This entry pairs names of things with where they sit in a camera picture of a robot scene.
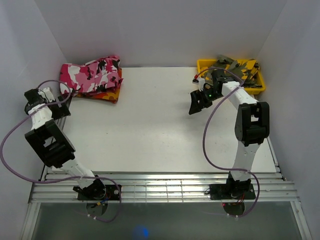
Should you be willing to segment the pink camouflage trousers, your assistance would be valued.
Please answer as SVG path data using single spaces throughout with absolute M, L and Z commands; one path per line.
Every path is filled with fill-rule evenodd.
M 122 69 L 117 55 L 98 58 L 82 65 L 65 63 L 61 66 L 60 92 L 95 95 L 115 92 L 121 87 Z

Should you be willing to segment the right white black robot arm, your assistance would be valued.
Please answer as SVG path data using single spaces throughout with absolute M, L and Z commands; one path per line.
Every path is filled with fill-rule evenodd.
M 190 93 L 189 115 L 212 106 L 213 101 L 229 100 L 237 111 L 234 133 L 238 141 L 233 167 L 228 170 L 225 184 L 212 185 L 216 199 L 237 199 L 254 194 L 251 169 L 257 150 L 270 134 L 270 106 L 250 96 L 242 87 L 242 80 L 220 67 L 210 68 L 212 83 L 198 73 L 192 82 L 198 86 Z

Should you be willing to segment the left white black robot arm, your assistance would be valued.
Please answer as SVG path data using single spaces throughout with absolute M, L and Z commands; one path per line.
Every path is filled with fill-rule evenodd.
M 31 116 L 32 127 L 25 139 L 47 167 L 63 170 L 77 177 L 78 186 L 73 190 L 90 200 L 102 200 L 107 195 L 105 185 L 94 173 L 76 160 L 76 149 L 56 123 L 71 113 L 67 104 L 55 98 L 51 88 L 31 89 L 24 93 L 27 104 L 24 111 Z

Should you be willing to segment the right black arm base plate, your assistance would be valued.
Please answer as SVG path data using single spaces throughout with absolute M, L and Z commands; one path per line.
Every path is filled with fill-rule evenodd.
M 209 188 L 204 191 L 205 195 L 209 195 L 211 200 L 255 200 L 256 193 L 251 183 L 248 189 L 231 190 L 227 188 L 227 184 L 210 184 Z

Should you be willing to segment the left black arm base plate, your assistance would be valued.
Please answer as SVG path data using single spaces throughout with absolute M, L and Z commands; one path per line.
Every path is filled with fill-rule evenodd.
M 78 201 L 119 201 L 121 196 L 122 186 L 119 184 L 118 188 L 114 184 L 105 184 L 104 187 L 98 191 L 87 192 L 83 191 L 77 193 L 76 199 Z

